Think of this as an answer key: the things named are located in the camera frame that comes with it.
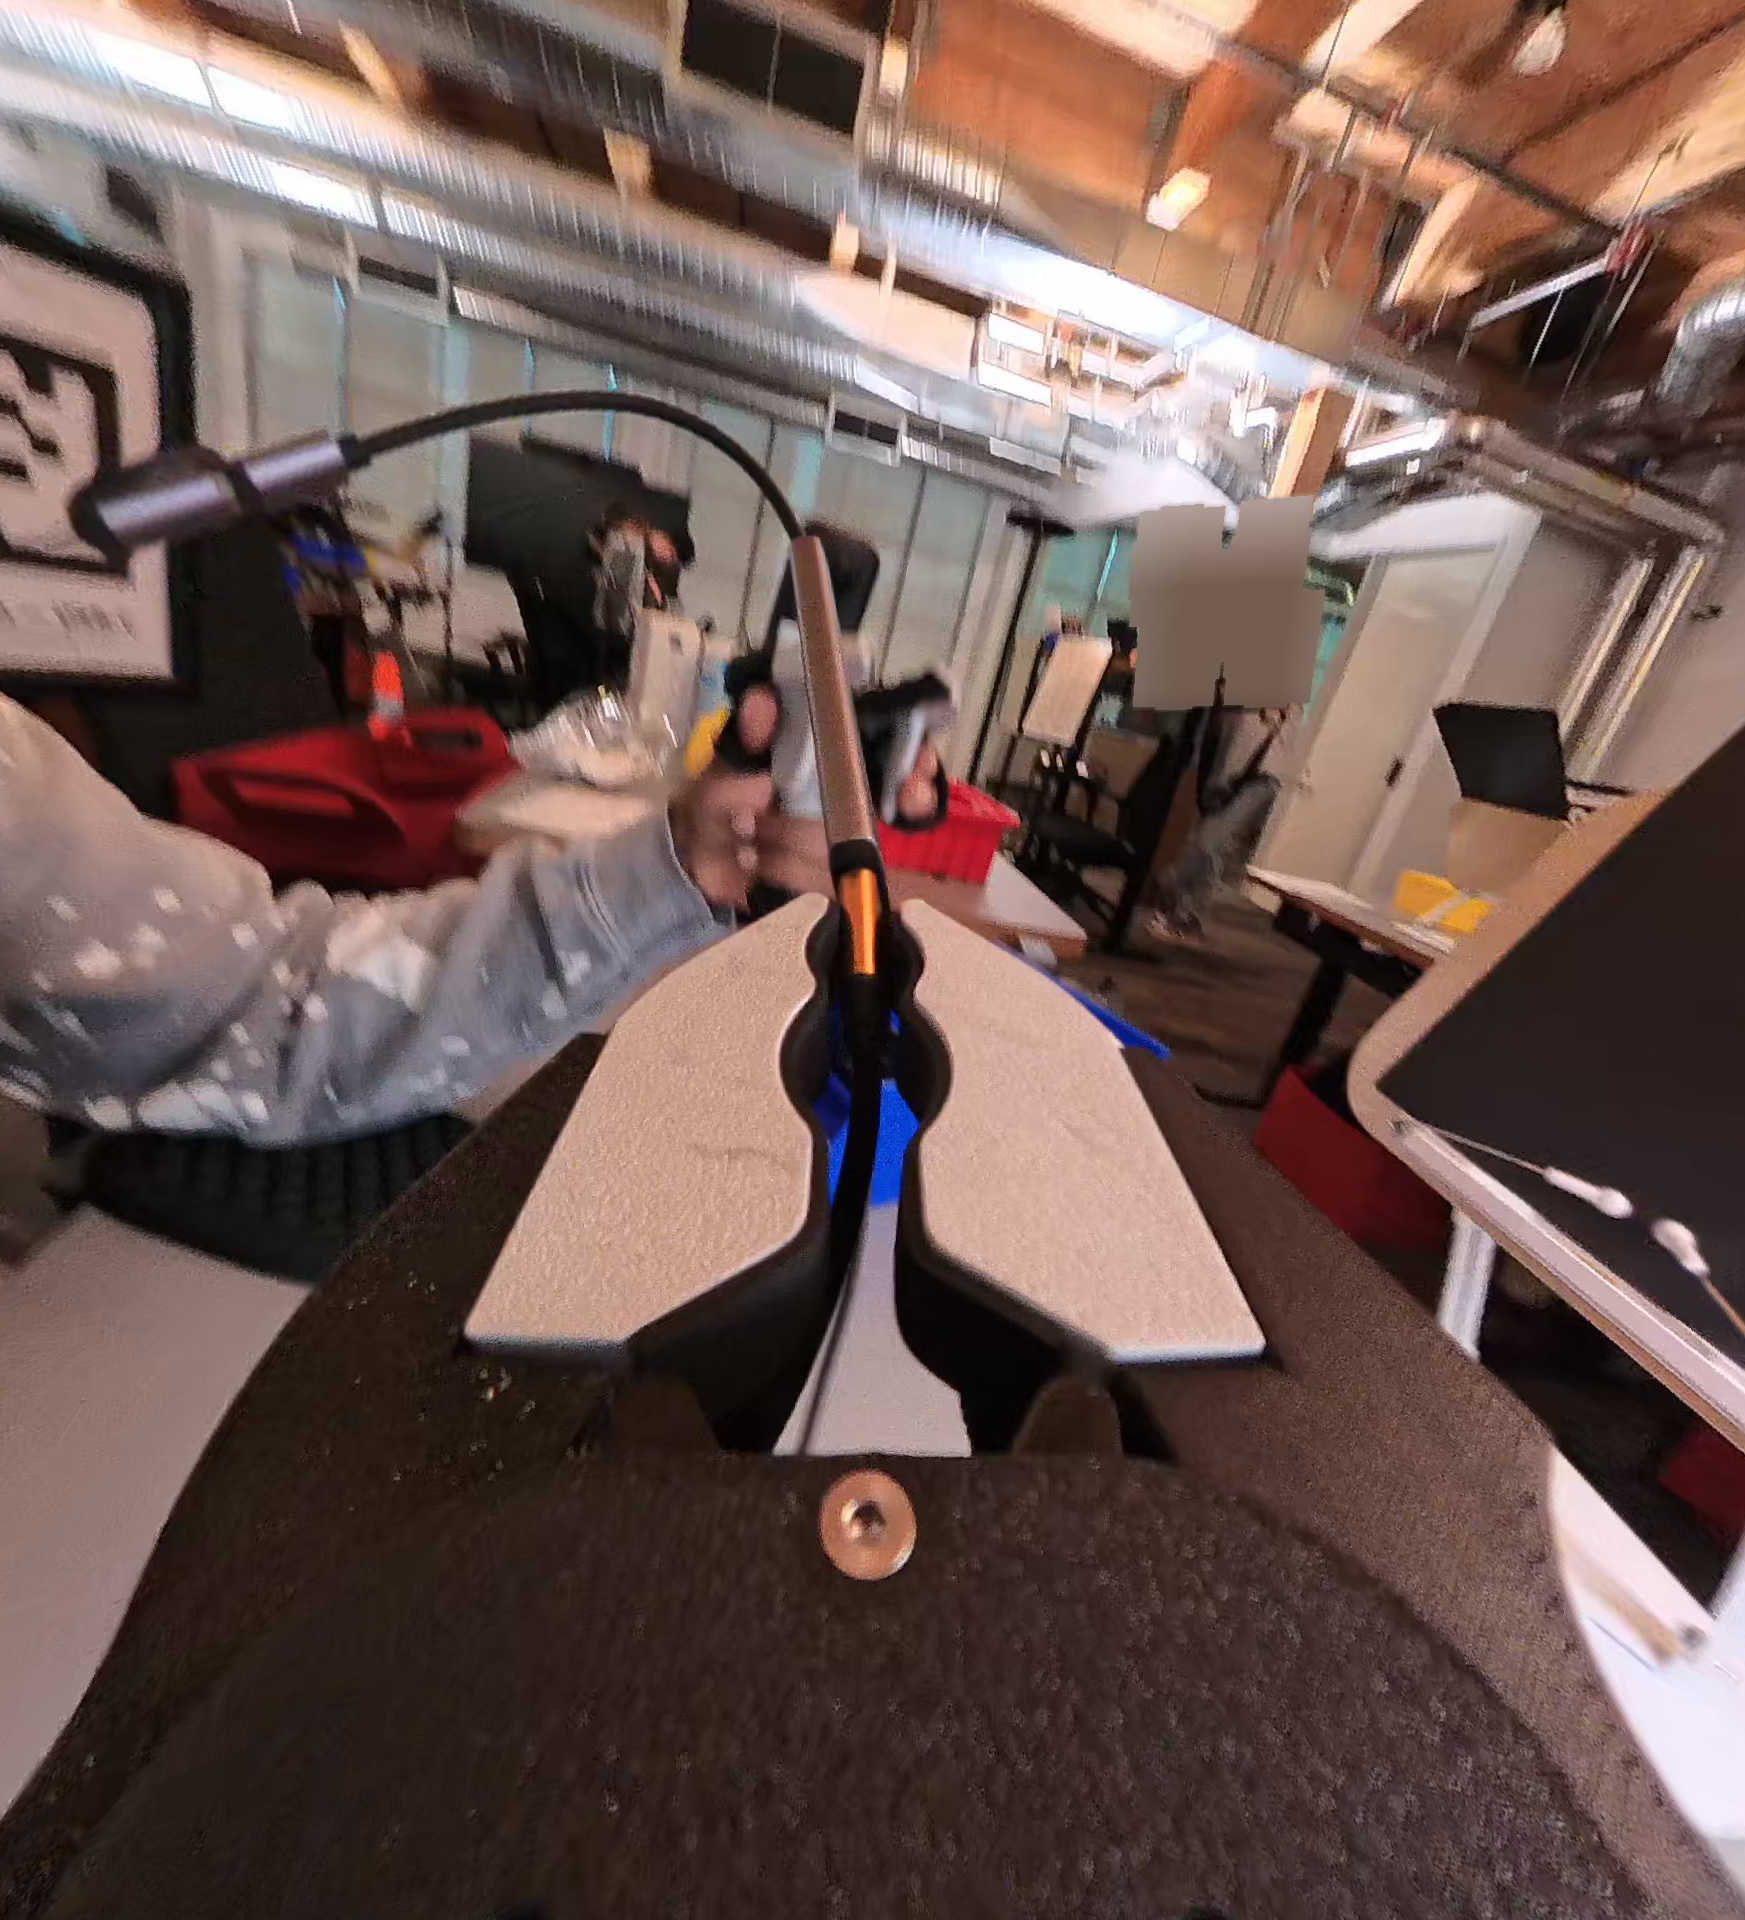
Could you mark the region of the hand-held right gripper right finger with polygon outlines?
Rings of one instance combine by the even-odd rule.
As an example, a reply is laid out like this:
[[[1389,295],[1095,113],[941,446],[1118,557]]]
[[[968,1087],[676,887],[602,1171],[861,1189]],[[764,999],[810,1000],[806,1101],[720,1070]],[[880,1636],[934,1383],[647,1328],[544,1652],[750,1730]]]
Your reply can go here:
[[[922,900],[897,912],[897,1087],[918,1117],[892,1299],[969,1449],[1059,1379],[1130,1400],[1266,1333],[1116,1034],[1049,974]]]

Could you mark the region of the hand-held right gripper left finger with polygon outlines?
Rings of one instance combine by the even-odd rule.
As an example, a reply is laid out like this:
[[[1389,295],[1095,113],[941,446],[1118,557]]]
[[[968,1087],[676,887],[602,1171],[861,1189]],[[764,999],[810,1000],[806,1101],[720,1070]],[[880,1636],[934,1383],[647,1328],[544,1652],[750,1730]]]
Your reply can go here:
[[[841,915],[803,896],[691,954],[616,1021],[464,1340],[681,1380],[727,1447],[775,1447],[831,1309]]]

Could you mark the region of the dark grey usb-c adapter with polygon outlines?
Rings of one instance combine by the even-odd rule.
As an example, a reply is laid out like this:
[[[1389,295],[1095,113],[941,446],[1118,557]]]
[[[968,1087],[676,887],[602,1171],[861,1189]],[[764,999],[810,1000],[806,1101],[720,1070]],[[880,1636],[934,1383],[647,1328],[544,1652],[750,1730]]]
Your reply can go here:
[[[759,455],[673,401],[623,392],[534,392],[463,401],[366,433],[312,433],[242,453],[200,443],[172,446],[94,470],[69,495],[69,527],[110,557],[207,539],[344,493],[353,475],[382,455],[500,421],[567,413],[657,419],[714,448],[757,487],[789,537],[820,818],[832,868],[837,875],[871,868],[878,861],[880,813],[861,749],[825,545],[795,514],[789,495]]]

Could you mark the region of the person's left forearm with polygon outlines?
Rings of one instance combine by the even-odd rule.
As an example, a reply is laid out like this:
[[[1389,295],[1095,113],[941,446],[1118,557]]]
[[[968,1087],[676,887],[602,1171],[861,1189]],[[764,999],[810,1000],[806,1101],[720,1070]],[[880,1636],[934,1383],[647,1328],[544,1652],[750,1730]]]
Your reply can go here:
[[[99,1132],[264,1145],[414,1117],[720,931],[667,805],[380,896],[277,887],[146,815],[0,693],[0,1089]]]

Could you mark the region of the person's left hand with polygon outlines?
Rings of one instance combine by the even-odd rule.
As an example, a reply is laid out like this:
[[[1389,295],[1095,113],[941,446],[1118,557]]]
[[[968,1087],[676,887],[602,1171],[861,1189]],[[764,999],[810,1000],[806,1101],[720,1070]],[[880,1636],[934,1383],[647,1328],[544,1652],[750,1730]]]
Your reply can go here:
[[[714,757],[667,804],[667,827],[680,871],[718,912],[832,890],[822,823],[785,813],[764,767]]]

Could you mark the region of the whiteboard on stand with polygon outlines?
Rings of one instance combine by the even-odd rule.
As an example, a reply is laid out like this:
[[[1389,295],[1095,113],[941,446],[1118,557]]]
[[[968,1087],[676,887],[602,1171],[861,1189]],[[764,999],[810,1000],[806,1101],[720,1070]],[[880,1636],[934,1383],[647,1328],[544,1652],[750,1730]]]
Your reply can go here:
[[[1112,660],[1109,634],[1059,634],[1021,715],[1020,737],[1040,748],[1070,748],[1092,720]]]

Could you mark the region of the red box under desk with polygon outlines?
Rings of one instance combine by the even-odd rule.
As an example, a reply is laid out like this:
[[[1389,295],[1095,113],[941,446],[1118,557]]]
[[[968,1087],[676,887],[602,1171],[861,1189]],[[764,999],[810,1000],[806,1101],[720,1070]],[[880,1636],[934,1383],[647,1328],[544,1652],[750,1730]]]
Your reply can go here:
[[[1450,1203],[1353,1116],[1349,1062],[1287,1066],[1252,1127],[1258,1156],[1317,1211],[1376,1254],[1439,1261]]]

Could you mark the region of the large red bin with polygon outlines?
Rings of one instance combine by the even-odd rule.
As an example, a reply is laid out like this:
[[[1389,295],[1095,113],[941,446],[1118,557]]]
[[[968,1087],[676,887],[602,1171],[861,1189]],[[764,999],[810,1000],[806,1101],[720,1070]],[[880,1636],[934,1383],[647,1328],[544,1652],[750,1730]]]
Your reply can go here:
[[[882,822],[880,845],[889,871],[982,885],[1020,827],[1020,815],[1000,797],[963,779],[950,779],[939,818],[930,823]]]

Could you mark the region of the wooden workbench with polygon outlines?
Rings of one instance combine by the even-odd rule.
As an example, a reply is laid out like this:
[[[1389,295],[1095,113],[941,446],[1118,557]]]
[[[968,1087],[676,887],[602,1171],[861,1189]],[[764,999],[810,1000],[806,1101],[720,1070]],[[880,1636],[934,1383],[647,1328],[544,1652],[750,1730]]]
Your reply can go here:
[[[963,925],[1021,953],[1032,947],[1053,960],[1076,960],[1092,943],[1089,931],[1001,852],[982,880],[950,880],[948,898],[945,911],[958,909]]]

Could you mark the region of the yellow plastic bin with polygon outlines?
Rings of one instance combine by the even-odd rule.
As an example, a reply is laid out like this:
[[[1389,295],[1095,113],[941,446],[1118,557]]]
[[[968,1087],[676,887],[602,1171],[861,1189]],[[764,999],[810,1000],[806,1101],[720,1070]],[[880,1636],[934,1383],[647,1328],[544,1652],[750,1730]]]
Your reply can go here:
[[[1391,907],[1404,923],[1456,940],[1482,926],[1497,907],[1497,896],[1464,888],[1446,877],[1406,868],[1395,879]]]

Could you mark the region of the red plastic crate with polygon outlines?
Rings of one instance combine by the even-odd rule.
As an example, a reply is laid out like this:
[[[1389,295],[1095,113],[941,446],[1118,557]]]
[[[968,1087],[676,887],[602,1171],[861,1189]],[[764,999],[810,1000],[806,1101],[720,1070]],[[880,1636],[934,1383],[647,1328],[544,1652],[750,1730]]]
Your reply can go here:
[[[457,818],[517,770],[489,713],[422,708],[183,756],[170,779],[179,823],[272,877],[393,892],[469,877]]]

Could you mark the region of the black board with white stand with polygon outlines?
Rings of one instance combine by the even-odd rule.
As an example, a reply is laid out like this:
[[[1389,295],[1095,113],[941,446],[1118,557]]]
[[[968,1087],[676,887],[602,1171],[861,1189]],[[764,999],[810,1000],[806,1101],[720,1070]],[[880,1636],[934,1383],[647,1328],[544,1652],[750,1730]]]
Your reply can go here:
[[[1357,1116],[1745,1455],[1745,727],[1571,827],[1365,1037]],[[1333,1336],[1312,1523],[1484,1674],[1652,1916],[1745,1916],[1652,1764],[1745,1791],[1745,1627],[1649,1677],[1646,1554],[1448,1334]]]

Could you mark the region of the small black board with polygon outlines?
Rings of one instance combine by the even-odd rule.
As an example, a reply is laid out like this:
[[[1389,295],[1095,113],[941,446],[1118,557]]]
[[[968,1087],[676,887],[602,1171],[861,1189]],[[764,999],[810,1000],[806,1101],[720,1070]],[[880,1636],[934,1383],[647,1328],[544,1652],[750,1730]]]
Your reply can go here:
[[[1505,896],[1569,827],[1636,797],[1566,776],[1550,708],[1446,704],[1433,717],[1457,779],[1442,877],[1465,895]]]

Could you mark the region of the large printed tag sign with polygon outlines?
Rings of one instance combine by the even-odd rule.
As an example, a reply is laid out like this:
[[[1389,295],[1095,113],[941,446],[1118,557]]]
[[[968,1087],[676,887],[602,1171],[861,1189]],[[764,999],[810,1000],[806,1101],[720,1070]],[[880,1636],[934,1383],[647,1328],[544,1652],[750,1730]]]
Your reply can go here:
[[[119,559],[73,493],[194,429],[183,286],[0,194],[0,673],[166,685],[192,673],[192,565]]]

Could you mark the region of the corrugated silver duct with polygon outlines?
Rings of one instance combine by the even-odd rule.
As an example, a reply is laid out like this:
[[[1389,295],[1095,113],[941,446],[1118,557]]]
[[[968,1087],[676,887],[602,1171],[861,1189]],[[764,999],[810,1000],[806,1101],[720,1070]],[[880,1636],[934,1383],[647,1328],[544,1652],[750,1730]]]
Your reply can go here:
[[[1745,357],[1745,272],[1687,307],[1646,396],[1657,416],[1710,409]]]

